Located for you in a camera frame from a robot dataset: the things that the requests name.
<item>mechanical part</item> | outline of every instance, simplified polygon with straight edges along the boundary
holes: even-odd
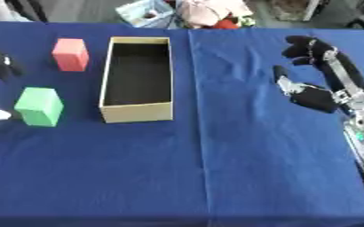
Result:
[[[338,107],[344,114],[344,136],[364,173],[364,78],[355,65],[337,47],[306,36],[289,36],[293,46],[283,52],[295,65],[314,65],[325,75],[331,90],[292,82],[285,70],[273,68],[274,78],[284,95],[301,106],[333,113]]]

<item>floor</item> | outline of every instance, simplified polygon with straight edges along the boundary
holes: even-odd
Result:
[[[42,1],[48,18],[53,22],[119,22],[115,8],[133,0],[51,0]],[[267,0],[246,0],[256,13],[259,27],[315,27],[342,28],[352,20],[359,0],[332,0],[319,16],[310,22],[278,21],[268,7]]]

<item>green cube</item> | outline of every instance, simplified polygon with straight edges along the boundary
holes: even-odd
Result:
[[[26,88],[15,105],[27,125],[55,127],[63,104],[54,89]]]

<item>blue tablecloth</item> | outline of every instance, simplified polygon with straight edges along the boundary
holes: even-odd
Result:
[[[24,87],[38,86],[56,89],[66,107],[53,129],[0,123],[0,217],[364,222],[364,186],[337,116],[290,104],[271,82],[272,65],[288,66],[284,37],[296,34],[330,40],[364,67],[364,44],[354,46],[364,32],[0,23],[0,50],[26,70],[0,82],[0,106],[12,108]],[[175,121],[102,122],[99,86],[113,35],[170,37]],[[51,48],[59,37],[84,39],[86,72],[58,70]],[[323,83],[310,67],[289,69],[297,81]]]

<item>open box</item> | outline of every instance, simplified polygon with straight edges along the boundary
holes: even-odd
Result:
[[[99,98],[106,123],[172,120],[167,37],[112,37]]]

